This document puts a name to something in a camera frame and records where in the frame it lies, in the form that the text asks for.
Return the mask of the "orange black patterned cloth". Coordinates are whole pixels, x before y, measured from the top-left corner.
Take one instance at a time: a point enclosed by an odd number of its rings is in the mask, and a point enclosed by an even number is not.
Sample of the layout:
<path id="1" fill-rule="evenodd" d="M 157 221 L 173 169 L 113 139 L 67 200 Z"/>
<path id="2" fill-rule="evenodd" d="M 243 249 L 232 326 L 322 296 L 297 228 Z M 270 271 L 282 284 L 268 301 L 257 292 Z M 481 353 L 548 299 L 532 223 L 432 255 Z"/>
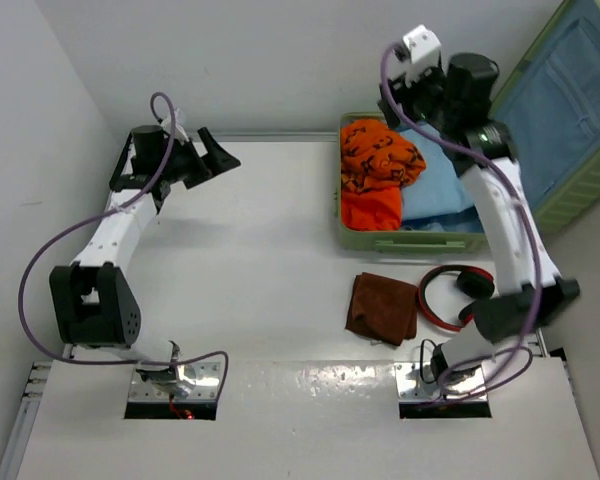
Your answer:
<path id="1" fill-rule="evenodd" d="M 374 118 L 340 129 L 340 155 L 342 187 L 357 194 L 410 186 L 427 168 L 411 141 Z"/>

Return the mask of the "light blue garment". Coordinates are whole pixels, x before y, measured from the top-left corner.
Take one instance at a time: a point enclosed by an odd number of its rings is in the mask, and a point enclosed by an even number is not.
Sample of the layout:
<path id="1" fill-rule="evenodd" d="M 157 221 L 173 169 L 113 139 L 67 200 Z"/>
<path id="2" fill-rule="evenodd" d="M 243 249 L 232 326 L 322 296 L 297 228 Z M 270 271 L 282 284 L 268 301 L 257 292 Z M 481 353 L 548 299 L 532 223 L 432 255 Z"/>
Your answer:
<path id="1" fill-rule="evenodd" d="M 474 202 L 456 176 L 441 146 L 413 129 L 400 135 L 421 153 L 426 168 L 417 180 L 401 189 L 402 224 L 414 229 L 479 231 Z"/>

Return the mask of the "plain orange cloth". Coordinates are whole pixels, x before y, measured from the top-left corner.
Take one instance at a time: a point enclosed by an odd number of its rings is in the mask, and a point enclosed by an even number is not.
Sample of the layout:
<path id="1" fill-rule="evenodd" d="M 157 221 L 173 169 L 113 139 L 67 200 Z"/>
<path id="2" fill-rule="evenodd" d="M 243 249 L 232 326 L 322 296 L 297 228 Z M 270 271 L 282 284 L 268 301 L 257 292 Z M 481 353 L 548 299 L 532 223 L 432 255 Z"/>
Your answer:
<path id="1" fill-rule="evenodd" d="M 355 231 L 396 231 L 402 224 L 402 197 L 397 187 L 341 192 L 341 221 Z"/>

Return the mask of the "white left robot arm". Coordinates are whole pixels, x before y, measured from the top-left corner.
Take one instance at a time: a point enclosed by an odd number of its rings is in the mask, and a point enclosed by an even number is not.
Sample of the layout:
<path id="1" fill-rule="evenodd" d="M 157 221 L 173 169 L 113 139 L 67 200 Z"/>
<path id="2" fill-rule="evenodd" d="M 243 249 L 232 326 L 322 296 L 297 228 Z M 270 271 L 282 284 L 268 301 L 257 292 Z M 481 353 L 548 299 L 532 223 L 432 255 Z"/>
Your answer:
<path id="1" fill-rule="evenodd" d="M 160 213 L 172 185 L 194 188 L 240 166 L 240 161 L 201 128 L 199 154 L 182 128 L 174 142 L 166 128 L 131 130 L 109 181 L 112 215 L 100 220 L 84 249 L 49 276 L 62 341 L 105 349 L 133 361 L 141 378 L 154 384 L 183 381 L 180 349 L 150 333 L 125 273 L 143 231 Z"/>

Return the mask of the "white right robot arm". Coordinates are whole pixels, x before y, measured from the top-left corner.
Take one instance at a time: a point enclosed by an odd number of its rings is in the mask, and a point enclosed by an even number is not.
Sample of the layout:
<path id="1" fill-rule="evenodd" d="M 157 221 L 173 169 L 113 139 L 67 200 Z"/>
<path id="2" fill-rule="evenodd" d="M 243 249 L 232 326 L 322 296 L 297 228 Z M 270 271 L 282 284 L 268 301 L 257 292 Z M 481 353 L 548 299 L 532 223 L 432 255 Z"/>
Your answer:
<path id="1" fill-rule="evenodd" d="M 390 46 L 381 63 L 381 102 L 389 125 L 404 124 L 437 143 L 473 199 L 496 267 L 497 296 L 475 301 L 471 321 L 437 346 L 431 372 L 439 386 L 476 369 L 510 338 L 512 359 L 525 337 L 549 326 L 580 295 L 563 277 L 533 219 L 509 129 L 491 118 L 497 64 L 474 53 L 410 53 Z"/>

